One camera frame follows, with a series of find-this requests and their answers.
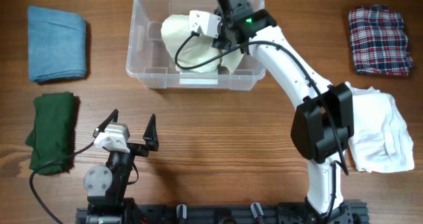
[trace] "folded blue cloth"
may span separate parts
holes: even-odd
[[[28,75],[32,82],[83,78],[86,22],[74,13],[28,8]]]

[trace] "tabletop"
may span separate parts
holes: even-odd
[[[297,52],[334,84],[373,86],[392,94],[414,140],[416,167],[393,174],[358,172],[348,151],[346,199],[368,203],[372,223],[419,223],[423,218],[423,18],[422,0],[265,0]],[[53,223],[32,195],[32,148],[24,141],[34,124],[32,101],[44,93],[73,92],[80,105],[75,150],[117,108],[120,122],[140,142],[152,113],[160,148],[137,158],[137,184],[127,197],[138,204],[232,205],[303,202],[309,187],[305,159],[290,129],[294,109],[271,74],[251,91],[148,89],[125,70],[133,0],[0,0],[0,223]],[[349,48],[348,11],[385,3],[407,25],[416,69],[410,77],[359,76]],[[42,85],[28,80],[26,10],[30,5],[81,15],[88,22],[86,79]],[[36,176],[34,185],[51,211],[74,222],[87,206],[86,171],[107,152],[89,149],[70,172]]]

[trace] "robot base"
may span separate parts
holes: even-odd
[[[368,224],[367,204],[363,202],[345,201],[345,212],[329,221],[328,224]],[[249,205],[228,206],[188,206],[186,219],[176,218],[176,207],[165,205],[139,205],[143,212],[145,224],[254,224]],[[262,205],[262,220],[265,224],[310,224],[305,203],[281,203],[278,205]],[[77,209],[75,224],[85,224],[87,209]]]

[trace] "clear plastic container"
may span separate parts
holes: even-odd
[[[264,8],[264,0],[248,0],[254,11]],[[251,90],[266,74],[264,66],[244,56],[232,73],[225,68],[212,73],[181,73],[175,69],[161,39],[162,22],[173,14],[189,15],[190,10],[213,12],[216,0],[134,0],[126,71],[146,87],[219,88]]]

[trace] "folded white cloth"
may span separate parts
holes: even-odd
[[[359,171],[412,170],[413,142],[394,98],[371,87],[352,91],[354,135],[348,140]]]
[[[191,35],[189,27],[189,16],[187,15],[171,15],[167,18],[161,27],[161,37],[166,45],[168,53],[174,60],[176,51],[180,45]],[[178,63],[181,66],[193,66],[205,62],[222,53],[221,50],[212,47],[213,38],[208,36],[193,37],[180,51],[178,55]],[[208,72],[216,70],[217,66],[221,64],[228,68],[230,72],[234,72],[243,58],[240,50],[232,52],[217,59],[207,65],[201,66],[192,71]]]

